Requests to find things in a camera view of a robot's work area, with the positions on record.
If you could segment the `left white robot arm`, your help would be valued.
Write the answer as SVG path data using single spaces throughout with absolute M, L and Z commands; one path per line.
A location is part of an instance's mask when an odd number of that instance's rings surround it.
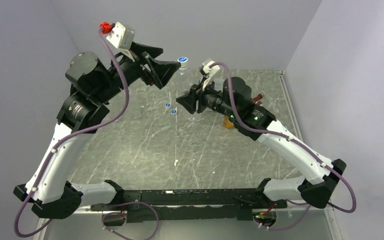
M 123 205 L 124 190 L 114 181 L 78 184 L 69 182 L 68 176 L 86 143 L 102 127 L 109 101 L 123 90 L 117 69 L 128 85 L 142 80 L 162 89 L 181 66 L 178 61 L 157 60 L 163 53 L 159 47 L 133 43 L 129 52 L 132 58 L 120 52 L 109 68 L 90 51 L 72 58 L 65 73 L 70 94 L 58 112 L 48 150 L 33 177 L 13 191 L 32 205 L 37 217 L 65 219 L 83 206 L 102 204 L 117 210 Z

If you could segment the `clear plastic bottle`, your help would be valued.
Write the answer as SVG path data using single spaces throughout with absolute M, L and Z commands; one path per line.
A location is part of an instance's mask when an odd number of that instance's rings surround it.
M 190 68 L 189 61 L 186 64 L 180 63 L 177 75 L 175 83 L 177 97 L 187 94 L 190 88 L 198 83 L 195 72 Z

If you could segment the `orange juice bottle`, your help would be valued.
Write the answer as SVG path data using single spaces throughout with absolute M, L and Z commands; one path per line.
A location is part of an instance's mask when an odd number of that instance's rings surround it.
M 223 126 L 227 129 L 232 129 L 234 128 L 234 124 L 231 122 L 230 118 L 228 116 L 223 117 Z

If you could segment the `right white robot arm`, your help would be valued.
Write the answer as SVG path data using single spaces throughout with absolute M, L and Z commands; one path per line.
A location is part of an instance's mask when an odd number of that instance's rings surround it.
M 325 208 L 346 163 L 324 157 L 296 138 L 271 112 L 252 101 L 252 89 L 242 78 L 233 77 L 232 87 L 239 117 L 247 127 L 234 116 L 226 80 L 221 90 L 215 90 L 212 84 L 206 88 L 194 84 L 183 90 L 176 102 L 190 114 L 209 109 L 229 117 L 238 132 L 274 150 L 301 172 L 295 178 L 264 179 L 255 194 L 260 207 L 267 208 L 279 200 L 302 200 L 315 208 Z

